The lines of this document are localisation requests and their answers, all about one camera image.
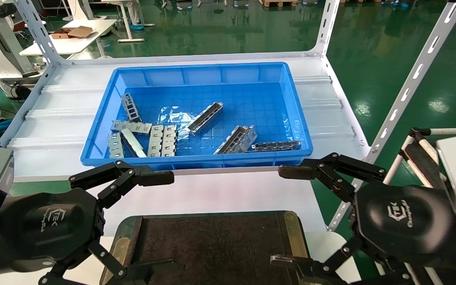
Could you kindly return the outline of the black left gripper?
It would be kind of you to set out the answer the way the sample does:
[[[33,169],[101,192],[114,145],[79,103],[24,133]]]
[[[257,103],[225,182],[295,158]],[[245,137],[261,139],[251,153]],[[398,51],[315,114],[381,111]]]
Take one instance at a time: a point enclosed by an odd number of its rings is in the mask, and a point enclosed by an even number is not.
[[[84,190],[110,182],[98,199]],[[157,269],[175,260],[130,264],[114,258],[99,240],[105,225],[103,209],[109,209],[135,186],[161,186],[175,182],[172,171],[153,171],[117,160],[69,178],[73,190],[60,194],[38,193],[8,198],[0,212],[3,257],[16,272],[52,267],[40,285],[81,285],[64,279],[90,255],[112,273],[107,285],[148,285]]]

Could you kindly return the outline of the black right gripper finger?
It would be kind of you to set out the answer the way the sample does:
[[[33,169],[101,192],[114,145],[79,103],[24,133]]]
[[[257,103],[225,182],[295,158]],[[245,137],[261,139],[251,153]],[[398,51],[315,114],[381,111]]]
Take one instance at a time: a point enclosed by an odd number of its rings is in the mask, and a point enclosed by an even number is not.
[[[341,175],[364,182],[383,182],[387,174],[381,167],[338,153],[321,159],[304,159],[299,165],[281,165],[277,171],[285,179],[318,180],[344,202],[353,202],[355,187]]]

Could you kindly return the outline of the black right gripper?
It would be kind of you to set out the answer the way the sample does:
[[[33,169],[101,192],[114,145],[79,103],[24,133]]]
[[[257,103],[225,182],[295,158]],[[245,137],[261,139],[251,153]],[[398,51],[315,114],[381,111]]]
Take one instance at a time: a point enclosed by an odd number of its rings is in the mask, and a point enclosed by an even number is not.
[[[336,270],[354,253],[366,247],[382,258],[402,262],[438,265],[445,261],[445,243],[455,214],[443,190],[425,186],[368,184],[354,197],[357,231],[355,236],[321,263],[311,258],[273,255],[273,266],[295,270],[300,280],[319,285],[348,285]],[[410,285],[403,270],[360,280],[351,285]]]

